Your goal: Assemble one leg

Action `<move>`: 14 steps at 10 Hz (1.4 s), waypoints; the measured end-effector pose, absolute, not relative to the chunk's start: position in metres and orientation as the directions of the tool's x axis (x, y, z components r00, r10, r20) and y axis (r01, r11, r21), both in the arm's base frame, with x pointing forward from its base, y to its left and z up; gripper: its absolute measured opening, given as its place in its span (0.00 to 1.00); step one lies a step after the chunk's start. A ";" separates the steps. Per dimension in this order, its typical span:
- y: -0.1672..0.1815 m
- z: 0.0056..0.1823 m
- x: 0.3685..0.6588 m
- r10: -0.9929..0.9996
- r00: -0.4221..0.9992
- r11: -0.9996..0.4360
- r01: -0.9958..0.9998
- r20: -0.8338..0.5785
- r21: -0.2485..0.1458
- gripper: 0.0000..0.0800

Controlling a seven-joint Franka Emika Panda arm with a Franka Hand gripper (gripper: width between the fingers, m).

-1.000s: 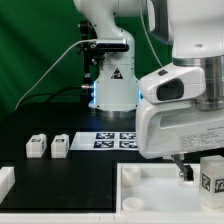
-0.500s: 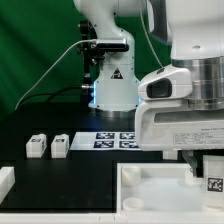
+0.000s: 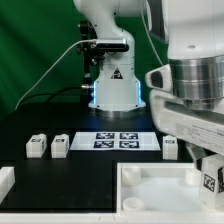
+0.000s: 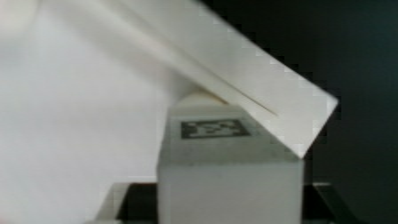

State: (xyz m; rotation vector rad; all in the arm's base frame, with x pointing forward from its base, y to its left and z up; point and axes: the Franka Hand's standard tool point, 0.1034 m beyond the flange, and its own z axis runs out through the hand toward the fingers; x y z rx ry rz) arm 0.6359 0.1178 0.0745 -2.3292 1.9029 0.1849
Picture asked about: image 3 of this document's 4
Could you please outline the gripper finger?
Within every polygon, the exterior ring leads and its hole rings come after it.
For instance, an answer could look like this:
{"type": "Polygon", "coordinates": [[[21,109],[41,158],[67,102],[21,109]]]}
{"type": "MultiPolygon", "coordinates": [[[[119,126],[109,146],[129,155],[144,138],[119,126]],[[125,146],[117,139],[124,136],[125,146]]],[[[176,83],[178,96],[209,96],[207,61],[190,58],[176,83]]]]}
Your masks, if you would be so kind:
{"type": "Polygon", "coordinates": [[[192,143],[186,143],[186,149],[188,150],[194,166],[197,170],[202,168],[202,160],[207,157],[207,152],[203,147],[194,145],[192,143]]]}

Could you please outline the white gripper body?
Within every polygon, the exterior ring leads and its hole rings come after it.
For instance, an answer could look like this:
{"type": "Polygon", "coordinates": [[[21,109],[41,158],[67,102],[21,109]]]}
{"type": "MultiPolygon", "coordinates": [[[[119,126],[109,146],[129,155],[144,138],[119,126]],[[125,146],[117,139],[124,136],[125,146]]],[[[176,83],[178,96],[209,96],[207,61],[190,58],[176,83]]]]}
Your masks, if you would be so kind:
{"type": "Polygon", "coordinates": [[[160,132],[224,155],[224,99],[212,111],[195,111],[170,93],[150,92],[151,114],[160,132]]]}

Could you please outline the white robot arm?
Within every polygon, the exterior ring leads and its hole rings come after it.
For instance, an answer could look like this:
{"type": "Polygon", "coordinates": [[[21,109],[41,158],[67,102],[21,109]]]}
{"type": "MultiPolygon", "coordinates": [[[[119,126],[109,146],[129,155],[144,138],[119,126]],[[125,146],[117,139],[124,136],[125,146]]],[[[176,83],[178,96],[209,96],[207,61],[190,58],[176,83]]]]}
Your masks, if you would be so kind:
{"type": "Polygon", "coordinates": [[[186,142],[200,169],[224,165],[224,0],[73,0],[93,26],[100,75],[90,106],[133,112],[145,103],[134,74],[135,42],[116,16],[147,16],[168,42],[168,63],[145,75],[161,132],[186,142]]]}

